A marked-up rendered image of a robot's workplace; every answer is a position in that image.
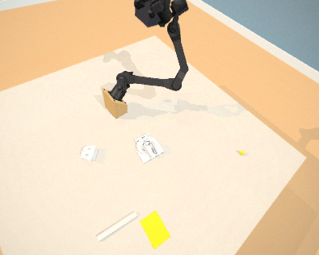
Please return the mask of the white flat bar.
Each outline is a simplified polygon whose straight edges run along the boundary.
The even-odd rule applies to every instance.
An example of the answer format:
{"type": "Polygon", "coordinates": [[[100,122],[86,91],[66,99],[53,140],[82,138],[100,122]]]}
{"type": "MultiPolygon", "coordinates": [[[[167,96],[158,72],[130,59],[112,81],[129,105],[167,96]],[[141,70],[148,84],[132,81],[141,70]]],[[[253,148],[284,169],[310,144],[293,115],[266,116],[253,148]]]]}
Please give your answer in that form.
{"type": "Polygon", "coordinates": [[[122,226],[124,226],[126,223],[128,223],[129,221],[131,221],[132,219],[136,218],[137,214],[134,211],[129,217],[123,219],[122,221],[120,221],[118,224],[116,224],[115,226],[109,228],[108,230],[106,230],[104,233],[101,233],[100,235],[96,236],[98,241],[102,240],[103,238],[109,236],[110,234],[112,234],[114,231],[116,231],[117,229],[121,228],[122,226]]]}

